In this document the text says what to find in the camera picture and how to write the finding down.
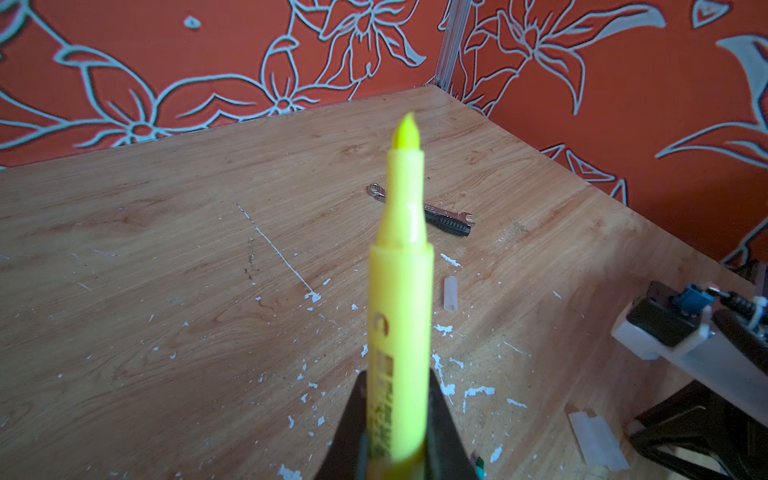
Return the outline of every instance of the floral wallpaper pattern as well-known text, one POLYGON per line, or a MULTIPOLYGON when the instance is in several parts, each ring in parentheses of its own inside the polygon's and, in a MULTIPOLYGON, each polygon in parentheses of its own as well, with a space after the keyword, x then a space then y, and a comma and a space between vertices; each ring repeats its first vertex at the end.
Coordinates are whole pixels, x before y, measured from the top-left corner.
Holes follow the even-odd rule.
MULTIPOLYGON (((119 47, 117 50, 129 57, 136 56, 132 49, 141 48, 140 56, 150 57, 150 68, 167 68, 159 64, 170 63, 171 70, 179 70, 174 72, 173 81, 158 84, 147 79, 149 71, 132 68, 130 62, 109 49, 75 40, 82 36, 75 29, 57 26, 65 18, 86 30, 103 29, 82 18, 80 12, 62 10, 54 2, 43 0, 0 0, 0 165, 10 167, 95 148, 153 141, 218 124, 424 84, 435 72, 445 3, 419 2, 270 0, 270 6, 255 7, 244 2, 230 3, 227 11, 231 15, 254 21, 260 16, 262 23, 270 23, 271 28, 258 34, 257 41, 269 42, 262 55, 238 25, 223 21, 227 15, 220 10, 225 5, 217 11, 215 5, 212 8, 203 2, 165 2, 165 10, 155 12, 159 28, 137 25, 129 41, 102 42, 119 47), (187 14, 190 10, 196 13, 187 14), (409 28, 406 24, 414 18, 426 20, 431 27, 409 28), (169 19, 173 19, 173 27, 161 25, 169 19), (168 42, 163 27, 179 40, 168 42), (270 30, 274 31, 272 36, 266 33, 270 30), (222 43, 225 37, 228 45, 198 57, 196 52, 190 55, 185 51, 190 36, 204 37, 202 43, 212 37, 222 43), (152 48, 168 48, 147 54, 150 42, 152 48), (44 51, 53 53, 49 62, 43 62, 44 51), (183 68, 190 61, 202 66, 197 70, 206 70, 204 65, 213 60, 213 55, 232 58, 230 63, 240 69, 247 65, 247 71, 182 74, 182 70, 190 70, 183 68), (251 67, 254 60, 258 68, 251 67), (386 79, 379 80, 376 75, 385 66, 386 79), (70 79, 76 74, 80 85, 63 81, 51 86, 60 96, 79 98, 78 108, 71 107, 72 100, 47 101, 35 87, 45 82, 42 76, 56 75, 62 67, 71 70, 65 73, 70 79), (78 110, 80 114, 66 114, 67 110, 78 110)), ((80 2, 79 9, 90 10, 87 3, 97 12, 95 20, 108 25, 113 25, 115 19, 105 16, 107 13, 123 13, 117 21, 124 24, 131 20, 125 18, 125 12, 137 7, 152 10, 154 5, 109 2, 113 5, 104 8, 92 0, 80 2)))
POLYGON ((739 266, 768 259, 765 18, 760 0, 472 0, 449 90, 739 266))

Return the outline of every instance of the highlighter barrel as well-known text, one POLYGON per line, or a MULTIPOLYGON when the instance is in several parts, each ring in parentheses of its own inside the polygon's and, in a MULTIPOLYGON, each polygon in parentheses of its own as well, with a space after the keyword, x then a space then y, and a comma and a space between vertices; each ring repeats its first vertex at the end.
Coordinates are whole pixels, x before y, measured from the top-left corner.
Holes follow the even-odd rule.
POLYGON ((412 115, 389 152, 389 198, 370 249, 366 428, 370 478, 423 478, 434 250, 422 209, 424 153, 412 115))

